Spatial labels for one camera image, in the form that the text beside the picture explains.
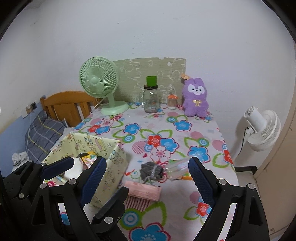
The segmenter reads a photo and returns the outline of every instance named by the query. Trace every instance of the table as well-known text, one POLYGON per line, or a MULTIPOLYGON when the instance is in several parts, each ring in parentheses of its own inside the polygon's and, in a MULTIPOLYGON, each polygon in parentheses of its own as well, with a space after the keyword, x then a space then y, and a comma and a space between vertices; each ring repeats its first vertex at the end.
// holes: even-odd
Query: table
MULTIPOLYGON (((116 116, 103 116, 98 109, 73 131, 121 140, 130 163, 119 186, 127 180, 143 182, 142 163, 165 165, 187 156, 198 156, 218 179, 238 185, 227 145, 210 112, 206 118, 186 117, 182 105, 170 110, 162 104, 158 113, 149 114, 140 103, 129 103, 129 109, 116 116)), ((153 185, 162 187, 160 201, 139 203, 129 197, 120 229, 131 241, 194 240, 211 210, 194 182, 164 176, 153 185)), ((232 204, 218 240, 226 238, 234 211, 232 204)))

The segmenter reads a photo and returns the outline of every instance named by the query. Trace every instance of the fabric storage bin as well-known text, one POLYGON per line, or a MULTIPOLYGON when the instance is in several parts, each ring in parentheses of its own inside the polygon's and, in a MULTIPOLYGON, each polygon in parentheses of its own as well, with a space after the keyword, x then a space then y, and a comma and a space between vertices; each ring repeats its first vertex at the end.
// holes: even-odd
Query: fabric storage bin
MULTIPOLYGON (((101 208, 116 192, 128 167, 126 153, 119 140, 71 132, 52 149, 43 162, 51 164, 66 156, 77 157, 80 153, 89 151, 94 151, 107 161, 107 170, 91 201, 91 204, 101 208)), ((62 185, 66 180, 57 176, 45 182, 53 186, 62 185)))

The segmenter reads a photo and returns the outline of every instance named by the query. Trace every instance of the plush toy face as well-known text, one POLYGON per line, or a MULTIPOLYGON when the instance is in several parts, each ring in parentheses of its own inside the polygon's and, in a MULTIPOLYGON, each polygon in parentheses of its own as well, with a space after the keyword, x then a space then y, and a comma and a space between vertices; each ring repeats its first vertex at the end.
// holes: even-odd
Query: plush toy face
POLYGON ((185 81, 185 85, 182 90, 182 94, 185 99, 206 99, 207 89, 200 78, 185 81))

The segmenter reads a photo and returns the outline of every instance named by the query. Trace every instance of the white fan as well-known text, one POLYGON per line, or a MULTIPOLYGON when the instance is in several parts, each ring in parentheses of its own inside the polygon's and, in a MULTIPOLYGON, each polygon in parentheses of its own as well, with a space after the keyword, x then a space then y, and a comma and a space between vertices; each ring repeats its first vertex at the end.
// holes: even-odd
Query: white fan
POLYGON ((245 135, 247 141, 254 151, 263 151, 271 147, 281 132, 281 122, 273 110, 265 110, 259 113, 254 106, 249 107, 244 117, 250 124, 245 135))

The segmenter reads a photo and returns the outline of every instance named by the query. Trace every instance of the fan stand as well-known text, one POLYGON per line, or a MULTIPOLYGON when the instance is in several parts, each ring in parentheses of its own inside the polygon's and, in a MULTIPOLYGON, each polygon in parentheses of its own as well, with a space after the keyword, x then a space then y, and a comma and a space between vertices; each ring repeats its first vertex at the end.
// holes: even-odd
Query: fan stand
POLYGON ((113 94, 108 96, 109 103, 102 107, 103 115, 117 115, 128 109, 128 104, 122 100, 114 101, 113 94))

